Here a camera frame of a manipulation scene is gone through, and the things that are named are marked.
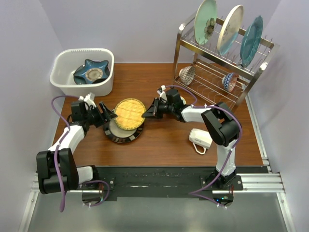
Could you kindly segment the black patterned rim plate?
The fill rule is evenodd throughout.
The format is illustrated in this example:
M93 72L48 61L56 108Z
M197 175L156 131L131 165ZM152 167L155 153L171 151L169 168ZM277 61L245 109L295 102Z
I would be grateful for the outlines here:
M142 123L139 127L133 130L121 129L117 126L114 119L103 125L103 131L107 138L110 139L112 142L118 144L126 144L138 139L138 137L143 131L143 128L144 123Z

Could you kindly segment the woven straw round mat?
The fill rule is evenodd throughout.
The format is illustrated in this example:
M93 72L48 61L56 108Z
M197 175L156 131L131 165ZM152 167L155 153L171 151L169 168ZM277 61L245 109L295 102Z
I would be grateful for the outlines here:
M114 113L117 115L115 123L119 128L127 131L137 129L145 120L142 117L145 111L146 108L140 100L135 98L124 99L114 109Z

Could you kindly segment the dark blue trivet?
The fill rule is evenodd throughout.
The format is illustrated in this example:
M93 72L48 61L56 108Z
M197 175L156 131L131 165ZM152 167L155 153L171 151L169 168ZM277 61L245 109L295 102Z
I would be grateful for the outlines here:
M110 75L107 60L95 61L86 59L73 74L73 80L77 85L98 84L104 82Z

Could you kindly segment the white ceramic mug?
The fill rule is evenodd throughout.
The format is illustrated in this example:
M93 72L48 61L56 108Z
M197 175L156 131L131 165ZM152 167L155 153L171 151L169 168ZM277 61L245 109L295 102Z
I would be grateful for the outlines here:
M210 133L200 129L192 129L190 131L189 141L193 144L195 151L200 155L204 155L213 142ZM203 152L200 152L197 146L202 147Z

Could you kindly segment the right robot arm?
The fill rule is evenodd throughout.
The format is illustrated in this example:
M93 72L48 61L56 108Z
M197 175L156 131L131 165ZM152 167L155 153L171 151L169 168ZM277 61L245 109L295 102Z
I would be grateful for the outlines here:
M194 106L183 103L176 89L168 90L165 95L164 98L155 98L142 117L161 119L167 114L183 123L204 123L212 141L217 145L215 178L190 194L203 191L214 183L221 190L227 189L236 176L235 148L242 137L241 124L224 102L209 106Z

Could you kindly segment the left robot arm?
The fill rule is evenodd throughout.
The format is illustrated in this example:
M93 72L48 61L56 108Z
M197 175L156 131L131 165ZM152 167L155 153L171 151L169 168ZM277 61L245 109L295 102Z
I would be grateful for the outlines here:
M100 109L94 103L74 101L71 103L71 122L67 123L57 142L36 156L39 190L42 194L76 190L80 184L88 189L96 189L100 178L95 175L95 167L76 167L73 153L85 138L90 126L100 127L117 115L103 102Z

